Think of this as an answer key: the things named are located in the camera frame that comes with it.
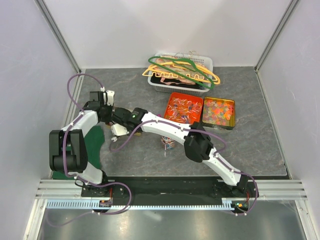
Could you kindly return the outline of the orange tray of lollipops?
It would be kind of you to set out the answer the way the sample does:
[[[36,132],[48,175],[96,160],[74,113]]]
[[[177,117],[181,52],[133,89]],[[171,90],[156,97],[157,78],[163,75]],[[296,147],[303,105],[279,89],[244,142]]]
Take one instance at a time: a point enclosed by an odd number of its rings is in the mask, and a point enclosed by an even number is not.
[[[173,92],[168,100],[164,118],[180,124],[203,126],[201,116],[204,100],[201,97]]]

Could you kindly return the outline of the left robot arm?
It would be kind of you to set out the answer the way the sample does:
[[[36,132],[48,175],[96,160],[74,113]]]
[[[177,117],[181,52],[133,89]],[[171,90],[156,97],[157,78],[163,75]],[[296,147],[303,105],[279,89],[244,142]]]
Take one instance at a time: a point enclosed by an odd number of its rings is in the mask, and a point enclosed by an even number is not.
[[[78,116],[64,128],[49,133],[50,169],[82,181],[85,197],[106,197],[110,193],[106,173],[89,163],[85,136],[98,123],[111,121],[114,97],[112,90],[91,91]]]

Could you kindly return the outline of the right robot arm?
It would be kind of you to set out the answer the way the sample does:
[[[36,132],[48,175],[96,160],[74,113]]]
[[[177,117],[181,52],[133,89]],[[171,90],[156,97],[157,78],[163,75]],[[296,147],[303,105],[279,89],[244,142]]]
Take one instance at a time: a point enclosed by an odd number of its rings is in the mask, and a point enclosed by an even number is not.
[[[111,122],[111,131],[117,137],[132,137],[136,132],[153,133],[183,145],[185,156],[211,168],[229,186],[233,196],[240,197],[246,193],[249,177],[222,157],[221,151],[211,142],[214,135],[205,131],[200,122],[178,123],[142,108],[129,111],[120,107],[113,111]]]

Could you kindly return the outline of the gold tin of gummies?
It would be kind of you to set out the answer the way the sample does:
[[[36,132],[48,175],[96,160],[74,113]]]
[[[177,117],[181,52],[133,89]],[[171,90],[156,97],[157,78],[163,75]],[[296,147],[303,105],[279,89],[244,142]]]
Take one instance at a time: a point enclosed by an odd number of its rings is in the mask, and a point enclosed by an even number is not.
[[[203,99],[202,125],[231,131],[236,125],[236,103],[231,99],[206,96]]]

